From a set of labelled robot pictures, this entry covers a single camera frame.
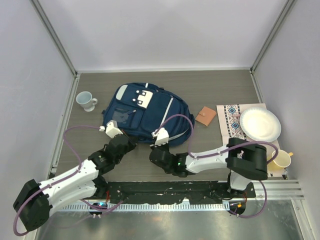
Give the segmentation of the navy blue student backpack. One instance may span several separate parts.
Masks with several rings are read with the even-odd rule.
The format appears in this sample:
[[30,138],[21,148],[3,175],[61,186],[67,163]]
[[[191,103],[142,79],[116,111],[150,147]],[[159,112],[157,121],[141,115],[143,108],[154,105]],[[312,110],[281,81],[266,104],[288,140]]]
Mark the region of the navy blue student backpack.
[[169,134],[169,145],[183,144],[191,135],[195,117],[190,113],[188,104],[176,94],[151,83],[126,83],[121,85],[111,99],[109,106],[102,112],[102,125],[111,120],[129,136],[138,137],[140,143],[152,144],[152,133],[169,117],[164,128]]

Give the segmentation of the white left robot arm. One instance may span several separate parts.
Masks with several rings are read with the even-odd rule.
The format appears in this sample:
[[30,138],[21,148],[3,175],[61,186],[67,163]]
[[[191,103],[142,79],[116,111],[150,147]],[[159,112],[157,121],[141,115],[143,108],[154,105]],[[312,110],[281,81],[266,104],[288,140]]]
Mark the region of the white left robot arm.
[[17,230],[18,220],[27,232],[31,232],[41,227],[55,212],[77,200],[102,199],[108,188],[103,175],[112,171],[125,154],[134,150],[137,142],[137,137],[118,134],[79,166],[42,182],[27,181],[13,203],[16,211],[14,233],[21,235]]

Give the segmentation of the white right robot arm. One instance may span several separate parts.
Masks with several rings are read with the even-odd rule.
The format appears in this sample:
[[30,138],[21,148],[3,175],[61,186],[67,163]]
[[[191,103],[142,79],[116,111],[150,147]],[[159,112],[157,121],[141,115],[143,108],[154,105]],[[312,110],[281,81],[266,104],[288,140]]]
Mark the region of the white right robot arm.
[[169,145],[152,148],[149,160],[165,173],[185,178],[206,170],[229,169],[226,193],[238,197],[251,181],[268,179],[267,142],[230,138],[228,144],[198,153],[172,154]]

